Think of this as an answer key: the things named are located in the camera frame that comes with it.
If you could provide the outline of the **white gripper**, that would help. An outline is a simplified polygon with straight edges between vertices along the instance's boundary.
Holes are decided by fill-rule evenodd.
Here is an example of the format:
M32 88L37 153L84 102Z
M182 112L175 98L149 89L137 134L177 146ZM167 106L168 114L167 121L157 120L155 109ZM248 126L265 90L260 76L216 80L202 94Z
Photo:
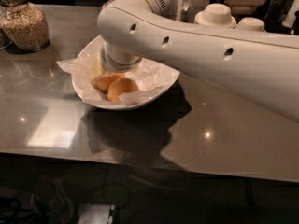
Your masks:
M90 79L95 81L100 77L106 77L109 72L125 73L136 68L141 60L141 57L129 54L105 42L101 47L100 56L97 56L93 61Z

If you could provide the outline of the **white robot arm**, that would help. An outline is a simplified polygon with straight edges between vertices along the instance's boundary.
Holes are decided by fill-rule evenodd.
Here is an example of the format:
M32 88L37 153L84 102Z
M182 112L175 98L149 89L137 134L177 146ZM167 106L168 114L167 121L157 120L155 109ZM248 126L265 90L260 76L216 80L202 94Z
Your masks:
M216 28L168 19L169 0L114 0L97 27L104 66L164 63L299 120L299 37Z

